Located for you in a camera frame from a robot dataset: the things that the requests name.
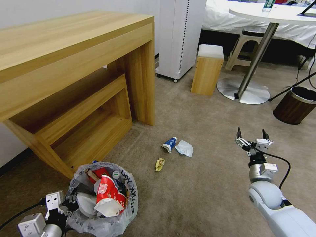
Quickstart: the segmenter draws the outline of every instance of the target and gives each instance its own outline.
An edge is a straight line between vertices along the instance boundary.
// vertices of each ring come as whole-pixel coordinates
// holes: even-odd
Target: wooden desk
[[[102,159],[131,116],[155,122],[154,17],[92,11],[0,31],[0,121],[65,176]]]

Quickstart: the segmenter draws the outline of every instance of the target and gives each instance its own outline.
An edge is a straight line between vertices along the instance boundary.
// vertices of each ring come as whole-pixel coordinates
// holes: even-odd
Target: lower shelf
[[[99,108],[57,141],[54,151],[75,172],[82,164],[103,159],[131,127],[131,119]]]

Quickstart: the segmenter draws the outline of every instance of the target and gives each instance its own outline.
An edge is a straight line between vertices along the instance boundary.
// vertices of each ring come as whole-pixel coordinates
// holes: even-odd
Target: water bottle
[[[262,11],[263,11],[263,12],[269,12],[269,11],[271,11],[271,8],[272,8],[272,6],[273,6],[273,4],[274,4],[275,1],[276,1],[276,0],[266,0],[266,2],[264,3],[264,6],[263,6]]]

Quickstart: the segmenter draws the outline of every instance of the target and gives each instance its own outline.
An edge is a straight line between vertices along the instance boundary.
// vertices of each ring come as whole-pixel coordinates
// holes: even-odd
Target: white air purifier
[[[157,76],[178,80],[194,65],[206,0],[161,0]]]

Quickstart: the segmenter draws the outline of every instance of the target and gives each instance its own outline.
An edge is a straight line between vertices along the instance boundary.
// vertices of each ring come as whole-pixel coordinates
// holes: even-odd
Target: white plastic stool
[[[240,34],[239,39],[237,40],[233,51],[231,51],[230,53],[225,69],[228,71],[231,71],[235,65],[250,66],[251,61],[239,59],[238,56],[244,55],[244,56],[249,56],[250,58],[252,58],[253,54],[257,50],[257,45],[254,47],[251,53],[242,52],[241,49],[244,46],[244,44],[248,41],[256,41],[259,45],[262,40],[262,37],[263,37],[262,33],[243,31]]]
[[[201,44],[191,93],[212,95],[224,61],[223,47]]]

